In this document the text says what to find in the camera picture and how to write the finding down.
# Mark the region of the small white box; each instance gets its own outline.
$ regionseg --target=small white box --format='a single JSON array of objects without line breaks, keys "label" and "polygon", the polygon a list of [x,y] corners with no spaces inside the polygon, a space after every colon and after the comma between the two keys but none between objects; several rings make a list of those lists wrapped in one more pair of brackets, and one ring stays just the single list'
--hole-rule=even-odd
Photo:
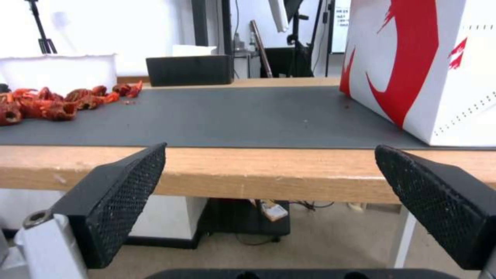
[{"label": "small white box", "polygon": [[352,0],[340,89],[430,145],[496,146],[494,0]]},{"label": "small white box", "polygon": [[0,58],[0,82],[12,90],[47,86],[62,96],[78,88],[112,88],[117,83],[115,54]]}]

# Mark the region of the white paper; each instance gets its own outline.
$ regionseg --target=white paper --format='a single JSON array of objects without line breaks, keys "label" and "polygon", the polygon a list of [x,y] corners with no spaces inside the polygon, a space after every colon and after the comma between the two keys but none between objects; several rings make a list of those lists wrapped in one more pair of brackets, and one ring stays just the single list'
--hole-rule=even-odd
[{"label": "white paper", "polygon": [[172,56],[174,57],[184,57],[184,56],[205,56],[212,55],[212,52],[217,47],[204,47],[204,46],[192,46],[192,45],[173,45],[172,46]]}]

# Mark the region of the gray table mat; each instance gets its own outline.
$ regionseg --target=gray table mat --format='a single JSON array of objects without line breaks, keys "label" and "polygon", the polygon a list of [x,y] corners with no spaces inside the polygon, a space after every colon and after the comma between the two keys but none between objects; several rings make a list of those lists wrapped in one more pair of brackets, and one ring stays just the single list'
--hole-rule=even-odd
[{"label": "gray table mat", "polygon": [[74,121],[0,127],[2,145],[430,148],[337,87],[147,89]]}]

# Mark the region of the cooked crayfish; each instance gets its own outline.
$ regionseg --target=cooked crayfish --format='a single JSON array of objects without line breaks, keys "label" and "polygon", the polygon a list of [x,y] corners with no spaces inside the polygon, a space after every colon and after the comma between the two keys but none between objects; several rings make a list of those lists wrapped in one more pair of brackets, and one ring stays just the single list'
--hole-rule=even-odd
[{"label": "cooked crayfish", "polygon": [[111,93],[103,85],[93,89],[76,89],[65,98],[43,87],[20,88],[14,92],[0,93],[0,126],[20,123],[24,118],[41,118],[52,121],[72,120],[78,110],[96,109],[102,104],[119,101],[121,96],[136,98],[143,87],[118,84]]}]

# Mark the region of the white wall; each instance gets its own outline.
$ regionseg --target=white wall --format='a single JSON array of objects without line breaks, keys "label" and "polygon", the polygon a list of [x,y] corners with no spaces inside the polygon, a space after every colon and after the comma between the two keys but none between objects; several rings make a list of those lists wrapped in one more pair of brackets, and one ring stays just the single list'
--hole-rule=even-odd
[{"label": "white wall", "polygon": [[[41,0],[38,9],[59,53],[117,53],[118,75],[146,75],[146,57],[194,44],[188,0]],[[28,2],[1,0],[0,11],[0,57],[38,55]]]}]

